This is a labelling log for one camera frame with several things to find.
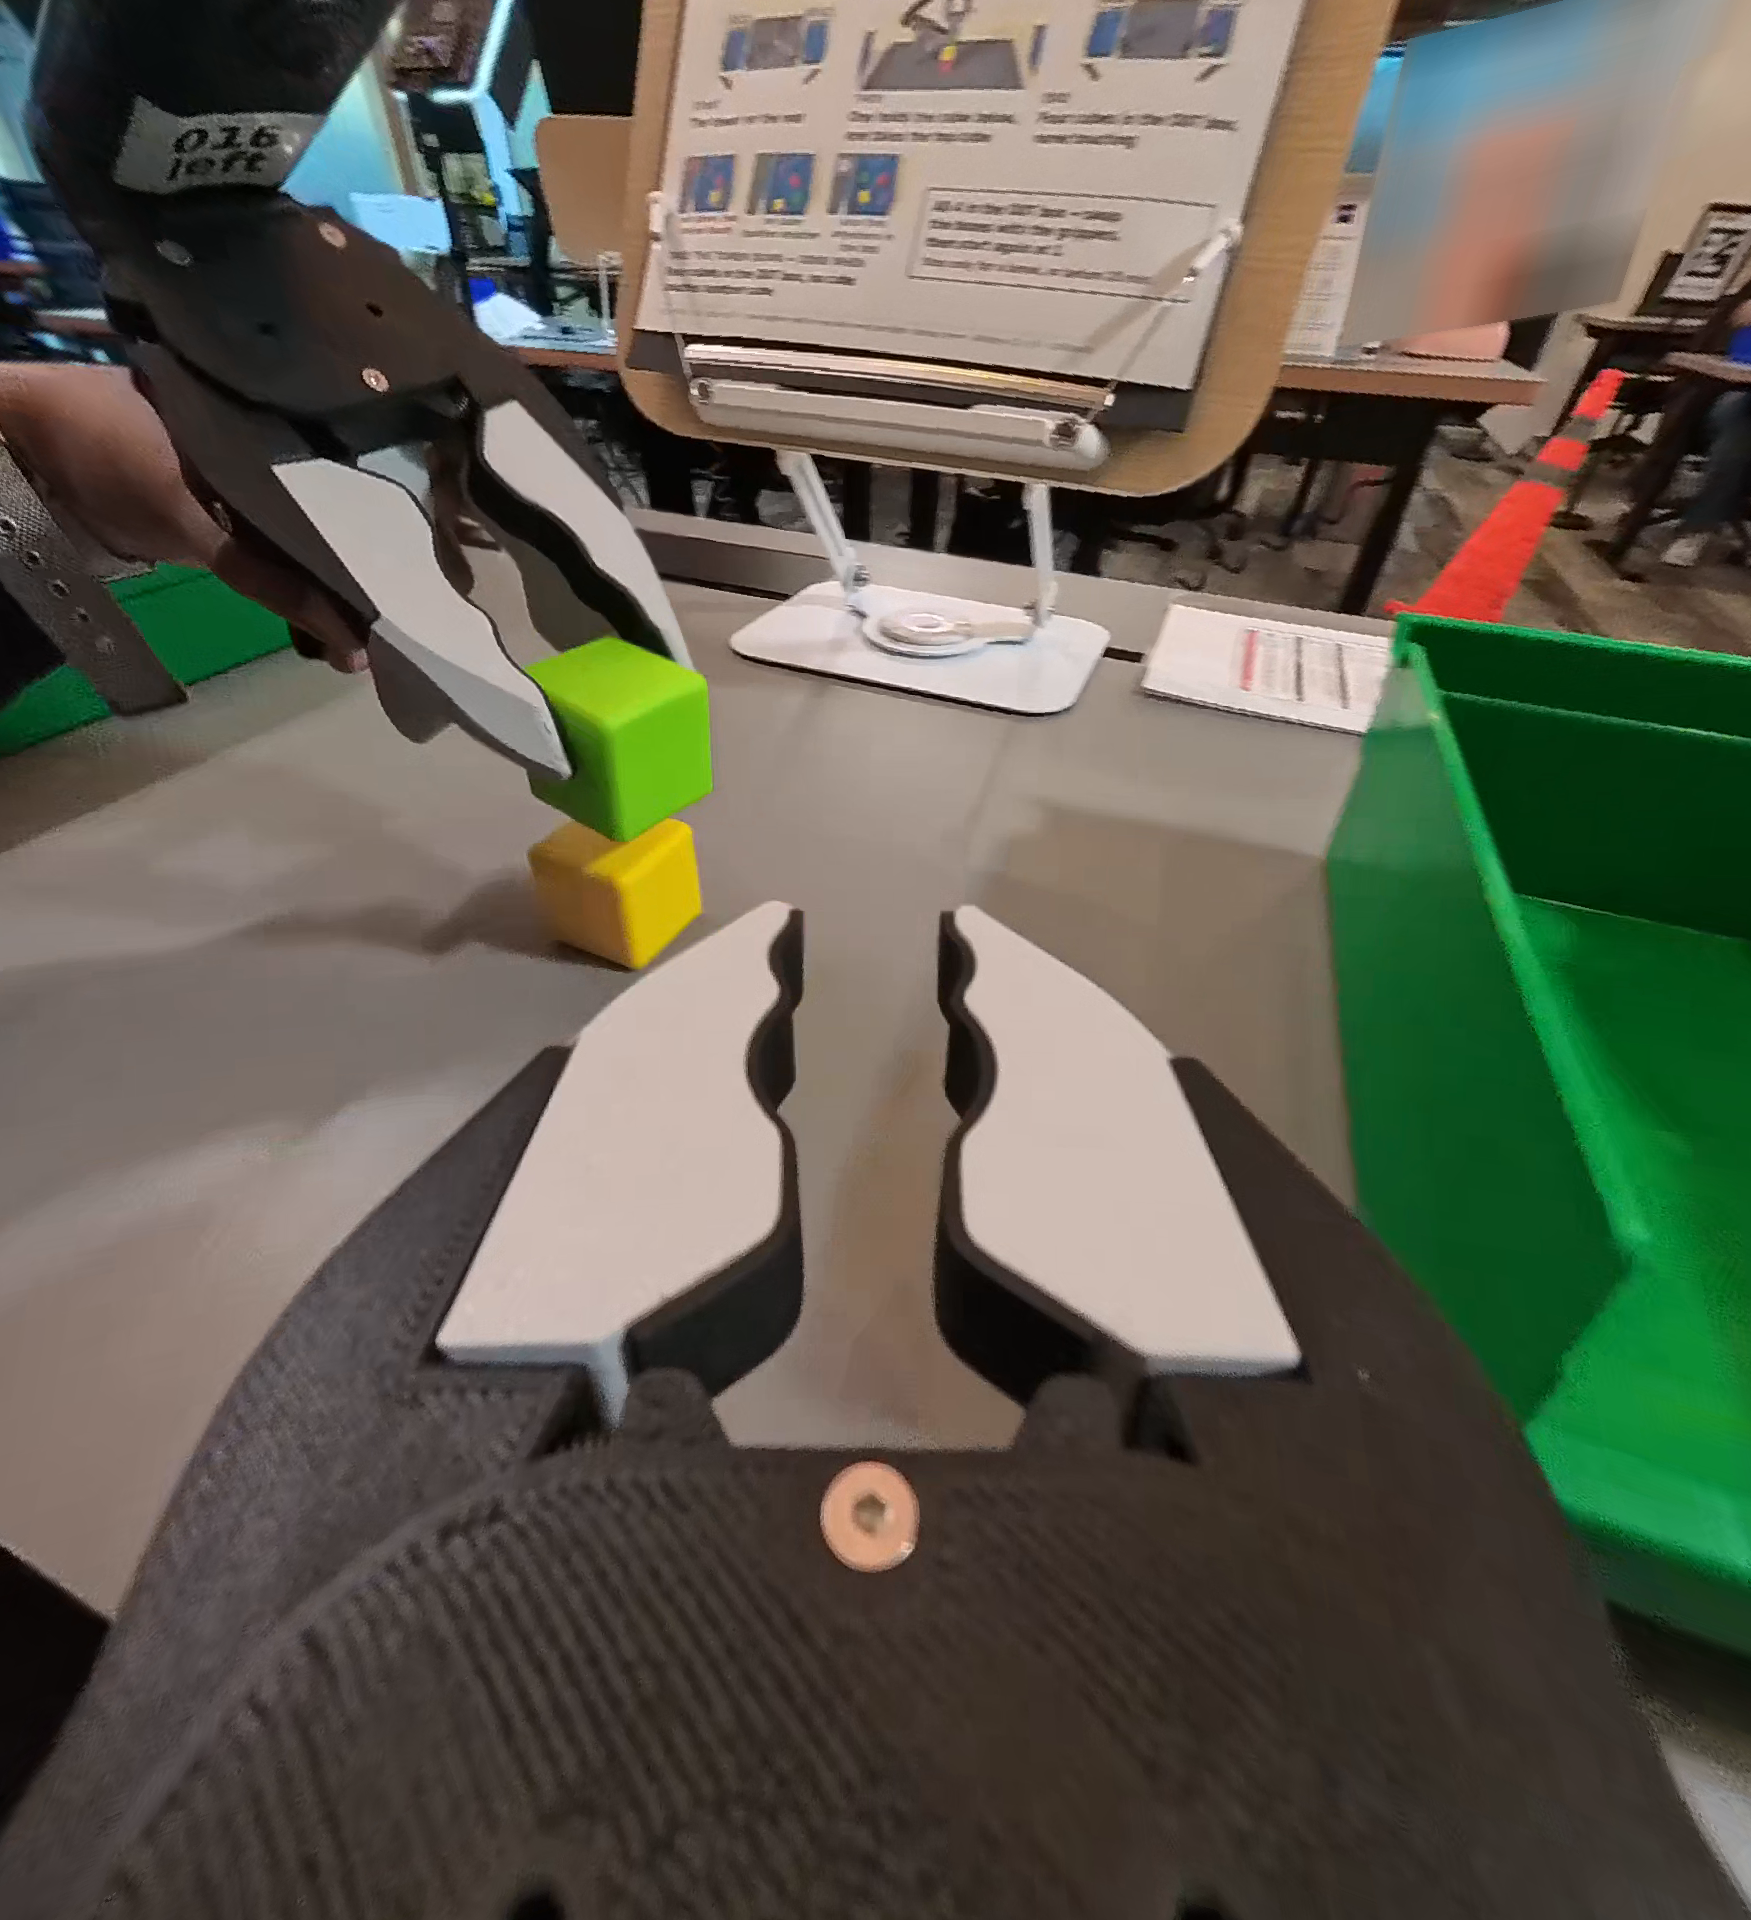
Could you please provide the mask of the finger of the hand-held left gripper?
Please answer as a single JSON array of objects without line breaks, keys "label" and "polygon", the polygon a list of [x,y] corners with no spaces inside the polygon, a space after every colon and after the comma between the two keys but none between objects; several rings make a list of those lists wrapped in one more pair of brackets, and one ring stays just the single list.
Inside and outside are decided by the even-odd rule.
[{"label": "finger of the hand-held left gripper", "polygon": [[466,469],[477,519],[559,579],[601,633],[693,666],[647,544],[571,431],[517,396],[479,400]]},{"label": "finger of the hand-held left gripper", "polygon": [[326,459],[272,472],[366,602],[368,670],[396,730],[420,746],[460,732],[525,775],[565,779],[571,763],[547,701],[444,573],[414,496]]}]

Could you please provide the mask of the lime green cube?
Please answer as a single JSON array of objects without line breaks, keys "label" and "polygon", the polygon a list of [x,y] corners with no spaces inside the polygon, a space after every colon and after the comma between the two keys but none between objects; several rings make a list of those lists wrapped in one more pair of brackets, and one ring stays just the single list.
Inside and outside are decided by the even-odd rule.
[{"label": "lime green cube", "polygon": [[711,793],[709,693],[667,655],[599,636],[525,668],[569,754],[569,775],[529,775],[561,817],[625,844]]}]

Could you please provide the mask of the printed instruction sheet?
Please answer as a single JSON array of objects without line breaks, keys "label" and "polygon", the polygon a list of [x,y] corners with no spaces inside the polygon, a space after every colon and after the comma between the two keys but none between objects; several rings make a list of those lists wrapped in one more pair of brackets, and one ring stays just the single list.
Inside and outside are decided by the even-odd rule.
[{"label": "printed instruction sheet", "polygon": [[683,4],[639,326],[1187,393],[1301,16]]}]

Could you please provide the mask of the green plastic bin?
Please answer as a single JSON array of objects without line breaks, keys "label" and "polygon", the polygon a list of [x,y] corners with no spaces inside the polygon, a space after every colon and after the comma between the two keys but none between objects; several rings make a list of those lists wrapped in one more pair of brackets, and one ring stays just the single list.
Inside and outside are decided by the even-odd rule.
[{"label": "green plastic bin", "polygon": [[1751,658],[1403,614],[1325,890],[1363,1222],[1751,1662]]},{"label": "green plastic bin", "polygon": [[[186,691],[292,644],[280,619],[200,569],[142,569],[112,580],[110,594]],[[0,709],[0,763],[106,719],[94,686],[60,666]]]}]

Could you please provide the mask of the person's left hand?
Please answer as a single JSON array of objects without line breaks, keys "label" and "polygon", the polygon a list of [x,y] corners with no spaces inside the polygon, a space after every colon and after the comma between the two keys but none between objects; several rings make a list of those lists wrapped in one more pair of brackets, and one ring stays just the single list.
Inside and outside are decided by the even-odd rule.
[{"label": "person's left hand", "polygon": [[76,539],[124,565],[208,570],[282,619],[312,660],[342,675],[368,670],[360,619],[268,543],[220,522],[126,370],[0,360],[0,431]]}]

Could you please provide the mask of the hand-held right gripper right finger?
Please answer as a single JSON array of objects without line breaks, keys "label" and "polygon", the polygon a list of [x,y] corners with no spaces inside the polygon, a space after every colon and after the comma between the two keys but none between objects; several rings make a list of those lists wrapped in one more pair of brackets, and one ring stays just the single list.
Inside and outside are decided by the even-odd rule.
[{"label": "hand-held right gripper right finger", "polygon": [[935,1327],[1019,1407],[1061,1376],[1293,1381],[1301,1345],[1175,1058],[1127,1006],[983,908],[939,919],[953,1132]]}]

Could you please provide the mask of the background office desk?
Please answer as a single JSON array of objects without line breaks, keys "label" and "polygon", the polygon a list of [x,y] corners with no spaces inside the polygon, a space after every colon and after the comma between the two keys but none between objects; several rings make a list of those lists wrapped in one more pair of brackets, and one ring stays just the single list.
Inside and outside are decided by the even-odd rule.
[{"label": "background office desk", "polygon": [[1381,499],[1343,580],[1335,611],[1365,617],[1443,421],[1529,407],[1541,378],[1503,358],[1455,360],[1355,354],[1287,362],[1255,435],[1253,454],[1385,470]]}]

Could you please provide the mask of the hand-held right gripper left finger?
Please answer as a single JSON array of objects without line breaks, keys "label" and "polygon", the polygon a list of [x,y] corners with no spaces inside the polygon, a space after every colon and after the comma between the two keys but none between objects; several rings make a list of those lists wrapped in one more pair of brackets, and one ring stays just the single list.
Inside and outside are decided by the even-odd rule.
[{"label": "hand-held right gripper left finger", "polygon": [[801,993],[803,919],[771,901],[579,1033],[438,1327],[446,1365],[573,1369],[619,1420],[639,1376],[717,1396],[787,1343]]}]

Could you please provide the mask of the black white marker sign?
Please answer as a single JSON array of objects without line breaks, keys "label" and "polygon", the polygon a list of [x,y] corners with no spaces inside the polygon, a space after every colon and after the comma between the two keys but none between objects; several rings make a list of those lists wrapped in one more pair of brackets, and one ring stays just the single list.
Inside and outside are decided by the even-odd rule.
[{"label": "black white marker sign", "polygon": [[1655,281],[1645,312],[1657,318],[1701,314],[1733,291],[1751,258],[1751,202],[1709,202],[1679,258]]}]

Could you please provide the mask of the yellow cube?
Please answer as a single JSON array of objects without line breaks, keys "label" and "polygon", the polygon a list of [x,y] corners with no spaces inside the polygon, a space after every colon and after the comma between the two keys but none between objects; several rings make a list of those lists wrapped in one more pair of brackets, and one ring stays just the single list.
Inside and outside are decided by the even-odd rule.
[{"label": "yellow cube", "polygon": [[547,938],[639,973],[701,915],[693,828],[663,820],[631,840],[567,823],[527,850]]}]

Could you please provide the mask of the laminated paper sheet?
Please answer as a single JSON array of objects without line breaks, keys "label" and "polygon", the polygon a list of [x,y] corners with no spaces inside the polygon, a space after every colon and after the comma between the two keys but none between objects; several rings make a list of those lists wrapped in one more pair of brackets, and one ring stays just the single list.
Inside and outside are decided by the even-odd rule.
[{"label": "laminated paper sheet", "polygon": [[1139,691],[1165,705],[1359,736],[1389,670],[1389,636],[1177,604],[1141,663]]}]

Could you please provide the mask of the grey desk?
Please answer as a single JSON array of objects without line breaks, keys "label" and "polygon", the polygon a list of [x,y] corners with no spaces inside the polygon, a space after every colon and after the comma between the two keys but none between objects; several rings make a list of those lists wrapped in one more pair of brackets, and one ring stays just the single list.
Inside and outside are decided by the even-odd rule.
[{"label": "grey desk", "polygon": [[[1343,1220],[1345,743],[727,652],[707,929],[801,913],[801,1319],[711,1402],[438,1328],[623,986],[543,828],[290,658],[0,767],[0,1550],[104,1672],[0,1916],[1751,1916],[1751,1672],[1597,1619]],[[977,907],[1179,1057],[1305,1359],[1019,1410],[939,1340]]]}]

